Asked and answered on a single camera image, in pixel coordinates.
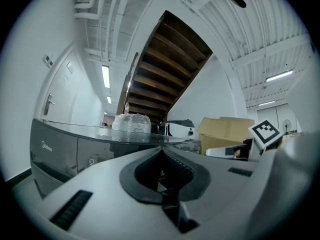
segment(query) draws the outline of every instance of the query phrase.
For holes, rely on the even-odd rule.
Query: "plastic bag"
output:
[[[112,124],[113,130],[132,133],[151,133],[149,117],[142,114],[119,114],[115,116]]]

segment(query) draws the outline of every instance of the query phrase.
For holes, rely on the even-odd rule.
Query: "air vent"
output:
[[[78,191],[50,220],[59,228],[67,231],[85,207],[93,193],[84,190]]]
[[[250,177],[253,171],[231,167],[228,172]]]

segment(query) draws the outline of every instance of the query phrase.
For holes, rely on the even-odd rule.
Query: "wooden stair step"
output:
[[[162,101],[162,102],[165,102],[165,103],[169,103],[169,104],[173,104],[174,103],[174,99],[173,98],[169,98],[169,97],[160,95],[158,93],[155,93],[153,91],[149,91],[149,90],[146,90],[146,89],[138,88],[138,87],[135,87],[135,86],[132,86],[130,88],[130,92],[133,93],[133,94],[138,94],[138,95],[141,95],[141,96],[144,96],[144,97],[148,97],[148,98],[151,98],[151,99],[154,99],[154,100]]]
[[[175,50],[177,53],[179,53],[182,57],[184,57],[194,68],[198,68],[199,65],[198,63],[189,55],[187,54],[184,50],[182,50],[179,46],[177,46],[175,43],[171,42],[170,40],[166,39],[164,36],[155,33],[153,36],[155,39],[161,41],[162,43],[166,44],[173,50]]]
[[[170,26],[164,22],[162,22],[160,25],[163,28],[170,31],[172,33],[171,35],[176,36],[180,40],[183,40],[184,43],[187,44],[188,48],[191,49],[193,53],[196,53],[197,57],[201,58],[202,60],[206,59],[206,56],[191,41],[189,41],[185,36],[183,36],[179,31],[177,31],[172,26]]]
[[[147,62],[142,61],[141,64],[139,65],[140,68],[147,70],[148,72],[154,73],[159,77],[165,78],[173,83],[176,83],[177,85],[181,86],[181,87],[186,87],[185,82],[183,82],[182,80],[180,80],[179,78],[173,76],[172,74],[169,74],[168,72],[154,66],[151,65]]]
[[[140,99],[140,98],[135,98],[135,97],[129,97],[128,98],[128,102],[129,102],[129,104],[137,104],[137,105],[150,107],[150,108],[153,108],[153,109],[163,110],[163,111],[167,111],[168,108],[169,108],[166,105],[162,105],[162,104],[159,104],[159,103],[156,103],[156,102],[152,102],[152,101],[145,100],[145,99]]]
[[[155,49],[152,49],[150,47],[148,47],[145,50],[145,53],[153,58],[156,58],[160,61],[162,61],[163,63],[169,65],[171,68],[173,68],[174,70],[176,70],[177,72],[179,72],[180,74],[183,74],[184,76],[191,78],[191,73],[186,70],[183,66],[181,66],[180,64],[176,63],[175,61],[173,61],[172,59],[168,58],[167,56],[163,55],[162,53],[158,52]]]
[[[169,86],[166,86],[162,83],[159,83],[157,81],[154,81],[150,78],[147,78],[147,77],[144,77],[144,76],[141,76],[141,75],[136,75],[135,78],[134,78],[134,81],[138,82],[138,83],[141,83],[141,84],[145,84],[147,86],[151,86],[153,88],[156,88],[156,89],[159,89],[161,91],[164,91],[168,94],[171,94],[171,95],[174,95],[174,96],[179,96],[179,92]]]
[[[132,105],[129,106],[129,111],[133,111],[141,115],[152,115],[156,117],[162,117],[163,115],[163,113],[160,113],[158,111],[154,111],[154,110],[150,110],[150,109],[146,109],[138,106],[132,106]]]

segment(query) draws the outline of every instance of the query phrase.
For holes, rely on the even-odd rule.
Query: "ceiling light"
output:
[[[110,88],[110,79],[109,79],[109,67],[108,66],[101,66],[102,68],[102,76],[104,81],[104,86],[106,88]]]
[[[271,103],[274,103],[274,102],[276,102],[276,101],[273,100],[273,101],[270,101],[270,102],[261,103],[261,104],[259,104],[258,106],[263,106],[263,105],[271,104]]]
[[[275,80],[275,79],[278,79],[278,78],[283,78],[283,77],[285,77],[285,76],[289,76],[290,74],[292,74],[292,72],[293,72],[293,70],[291,69],[291,70],[285,71],[285,72],[283,72],[283,73],[276,74],[276,75],[274,75],[274,76],[270,76],[270,77],[268,77],[265,81],[266,81],[266,82],[270,82],[270,81]]]

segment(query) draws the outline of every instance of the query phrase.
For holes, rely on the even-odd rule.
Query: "door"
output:
[[[70,123],[75,98],[83,77],[84,73],[77,55],[72,50],[51,82],[41,118],[53,122]]]

